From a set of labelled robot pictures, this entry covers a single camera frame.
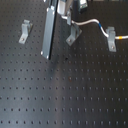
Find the grey metal gripper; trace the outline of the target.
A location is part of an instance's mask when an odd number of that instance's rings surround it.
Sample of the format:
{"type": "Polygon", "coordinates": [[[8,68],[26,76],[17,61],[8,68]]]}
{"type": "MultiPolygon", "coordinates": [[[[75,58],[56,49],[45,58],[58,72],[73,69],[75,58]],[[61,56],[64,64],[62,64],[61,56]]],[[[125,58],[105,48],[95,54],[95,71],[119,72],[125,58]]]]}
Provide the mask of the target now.
{"type": "Polygon", "coordinates": [[[68,11],[72,6],[74,0],[43,0],[44,2],[49,2],[49,7],[47,8],[43,45],[41,50],[41,55],[48,59],[50,57],[50,49],[53,37],[53,28],[55,23],[55,11],[60,15],[65,15],[67,13],[67,24],[71,25],[71,11],[68,11]]]}

